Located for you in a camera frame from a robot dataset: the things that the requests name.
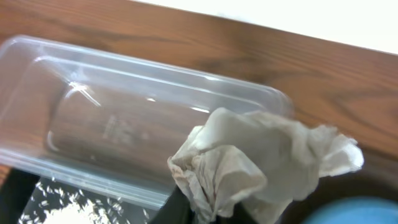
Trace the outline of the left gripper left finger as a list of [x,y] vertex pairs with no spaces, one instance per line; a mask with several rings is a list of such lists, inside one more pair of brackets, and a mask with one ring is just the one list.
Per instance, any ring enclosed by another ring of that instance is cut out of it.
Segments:
[[194,213],[183,192],[175,187],[163,207],[151,218],[149,224],[192,224]]

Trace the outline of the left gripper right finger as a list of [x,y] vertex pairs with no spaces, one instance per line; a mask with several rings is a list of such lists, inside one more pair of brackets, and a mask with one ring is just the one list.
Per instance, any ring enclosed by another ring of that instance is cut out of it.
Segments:
[[257,222],[245,210],[242,203],[237,203],[231,217],[217,216],[217,224],[257,224]]

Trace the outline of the white tissue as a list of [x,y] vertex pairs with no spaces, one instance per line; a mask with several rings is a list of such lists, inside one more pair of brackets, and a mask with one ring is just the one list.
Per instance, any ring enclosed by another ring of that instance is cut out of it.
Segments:
[[230,218],[239,204],[254,221],[275,223],[321,178],[359,171],[364,156],[355,139],[333,126],[218,108],[167,163],[200,223]]

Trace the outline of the dark blue plate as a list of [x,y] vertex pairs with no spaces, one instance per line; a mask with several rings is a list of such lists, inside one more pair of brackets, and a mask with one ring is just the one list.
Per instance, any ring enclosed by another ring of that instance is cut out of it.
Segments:
[[350,197],[330,202],[304,224],[397,224],[397,202],[376,197]]

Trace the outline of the white rice pile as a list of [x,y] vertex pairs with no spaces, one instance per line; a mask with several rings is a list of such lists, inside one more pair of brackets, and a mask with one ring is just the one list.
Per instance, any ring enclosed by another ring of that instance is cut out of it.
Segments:
[[148,224],[157,212],[41,178],[18,224]]

